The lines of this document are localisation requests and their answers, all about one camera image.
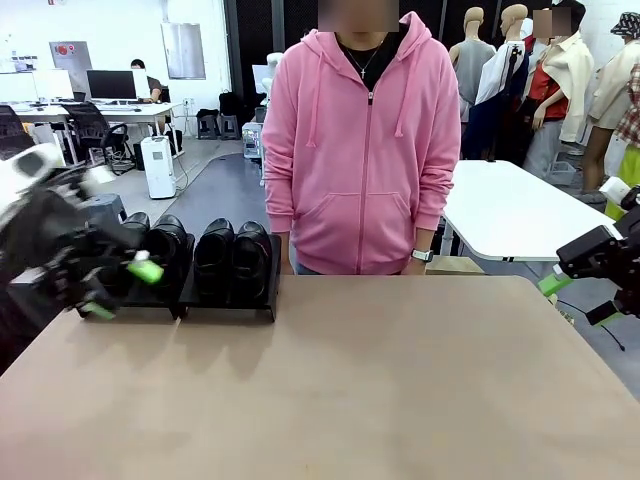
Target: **black leather shoe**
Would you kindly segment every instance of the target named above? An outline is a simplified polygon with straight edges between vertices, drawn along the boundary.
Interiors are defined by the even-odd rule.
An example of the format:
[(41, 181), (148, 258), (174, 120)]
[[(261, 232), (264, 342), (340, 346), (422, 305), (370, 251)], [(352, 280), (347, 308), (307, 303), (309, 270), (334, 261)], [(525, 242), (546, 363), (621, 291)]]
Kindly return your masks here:
[(233, 225), (226, 218), (214, 220), (202, 234), (193, 258), (194, 280), (200, 295), (226, 299), (234, 239)]
[(146, 234), (142, 249), (164, 269), (158, 287), (179, 283), (186, 273), (187, 232), (173, 215), (163, 215)]
[(264, 301), (271, 272), (271, 242), (264, 227), (245, 223), (233, 243), (231, 301)]
[[(134, 213), (122, 223), (122, 226), (145, 235), (149, 231), (149, 216), (144, 212)], [(122, 266), (103, 268), (98, 273), (98, 279), (107, 292), (116, 297), (126, 295), (134, 280), (133, 275)]]
[(122, 223), (122, 226), (145, 235), (150, 228), (149, 215), (144, 212), (134, 213)]

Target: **beige jacket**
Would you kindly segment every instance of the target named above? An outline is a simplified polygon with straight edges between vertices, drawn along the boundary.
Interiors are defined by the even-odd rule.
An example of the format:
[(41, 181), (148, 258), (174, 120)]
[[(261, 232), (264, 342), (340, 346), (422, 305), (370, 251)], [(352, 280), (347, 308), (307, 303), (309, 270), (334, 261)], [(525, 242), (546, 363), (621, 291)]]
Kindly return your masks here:
[(585, 95), (593, 74), (593, 56), (582, 41), (580, 32), (551, 44), (543, 56), (542, 69), (569, 99), (569, 110), (562, 125), (560, 140), (575, 142), (585, 116)]
[(640, 63), (640, 40), (627, 43), (598, 73), (598, 89), (593, 94), (590, 116), (596, 120), (602, 117), (620, 92), (627, 88), (636, 63)]

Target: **computer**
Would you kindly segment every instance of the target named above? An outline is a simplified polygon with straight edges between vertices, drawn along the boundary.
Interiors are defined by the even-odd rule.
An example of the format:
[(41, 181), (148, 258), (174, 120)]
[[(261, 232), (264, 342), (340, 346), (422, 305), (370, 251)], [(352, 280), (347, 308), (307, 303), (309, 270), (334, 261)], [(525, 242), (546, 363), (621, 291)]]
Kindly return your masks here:
[(66, 70), (34, 70), (32, 74), (38, 98), (45, 101), (56, 98), (73, 100), (71, 79)]
[(147, 80), (147, 72), (145, 70), (131, 70), (133, 73), (133, 83), (136, 86), (136, 95), (138, 98), (149, 98), (149, 81)]
[(0, 73), (0, 103), (37, 101), (38, 92), (31, 72)]
[(87, 70), (92, 100), (136, 100), (131, 70)]

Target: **hoodie pocket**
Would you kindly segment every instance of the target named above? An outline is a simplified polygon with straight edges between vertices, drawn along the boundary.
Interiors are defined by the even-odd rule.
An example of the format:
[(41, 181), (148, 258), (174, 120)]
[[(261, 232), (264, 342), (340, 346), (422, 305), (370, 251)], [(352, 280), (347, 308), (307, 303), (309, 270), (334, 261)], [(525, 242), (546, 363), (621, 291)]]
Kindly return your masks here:
[(398, 193), (367, 195), (363, 268), (409, 258), (415, 242), (411, 209)]
[(306, 255), (355, 268), (360, 223), (359, 194), (329, 194), (293, 225), (295, 247)]

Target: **table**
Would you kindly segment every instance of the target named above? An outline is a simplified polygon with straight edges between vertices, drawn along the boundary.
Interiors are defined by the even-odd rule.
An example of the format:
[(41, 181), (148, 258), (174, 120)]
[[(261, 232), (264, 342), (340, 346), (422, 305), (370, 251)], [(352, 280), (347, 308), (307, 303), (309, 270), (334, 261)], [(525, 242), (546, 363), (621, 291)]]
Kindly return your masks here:
[(458, 162), (444, 211), (442, 254), (452, 231), (478, 257), (557, 262), (558, 248), (615, 222), (510, 162)]
[[(104, 108), (108, 108), (107, 105), (97, 105), (98, 109), (105, 117), (108, 122), (113, 123), (150, 123), (155, 124), (156, 132), (160, 131), (160, 127), (158, 125), (158, 117), (163, 115), (171, 115), (172, 111), (175, 107), (181, 106), (181, 103), (154, 103), (154, 104), (137, 104), (130, 105), (130, 110), (105, 110)], [(71, 156), (73, 158), (73, 162), (77, 163), (78, 159), (76, 156), (75, 149), (73, 148), (73, 142), (71, 141), (71, 134), (69, 131), (69, 125), (67, 120), (69, 118), (68, 112), (59, 105), (49, 105), (46, 107), (40, 107), (42, 110), (38, 110), (37, 108), (33, 108), (28, 111), (16, 111), (16, 114), (20, 119), (24, 122), (29, 123), (62, 123), (64, 124), (65, 137), (67, 138), (67, 142), (69, 142), (69, 148), (71, 149)], [(172, 128), (173, 131), (173, 140), (176, 145), (177, 150), (177, 139), (175, 137), (175, 129)], [(177, 156), (184, 153), (183, 151), (178, 152)]]
[(638, 477), (640, 406), (522, 278), (283, 276), (278, 303), (60, 315), (0, 377), (0, 478)]

